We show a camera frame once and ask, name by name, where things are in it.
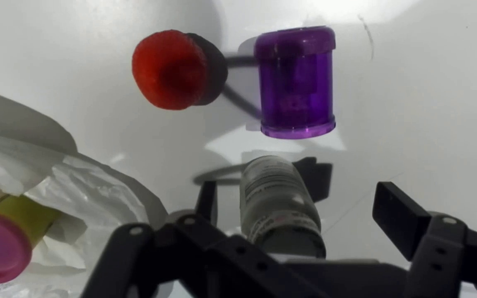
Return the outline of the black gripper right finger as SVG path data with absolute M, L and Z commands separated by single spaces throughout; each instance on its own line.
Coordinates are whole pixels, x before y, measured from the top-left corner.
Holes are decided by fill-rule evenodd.
M 402 298 L 458 298 L 477 290 L 477 232 L 448 214 L 428 212 L 393 182 L 377 182 L 372 219 L 410 262 Z

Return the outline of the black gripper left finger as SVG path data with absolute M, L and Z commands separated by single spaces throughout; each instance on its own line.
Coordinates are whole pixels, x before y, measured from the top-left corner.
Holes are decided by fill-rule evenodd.
M 291 163 L 314 207 L 329 192 L 332 167 L 312 158 Z M 268 254 L 243 232 L 224 235 L 216 227 L 216 186 L 224 169 L 196 177 L 196 206 L 176 212 L 158 229 L 125 224 L 109 239 L 80 298 L 155 298 L 176 282 L 193 298 L 327 298 L 286 260 Z

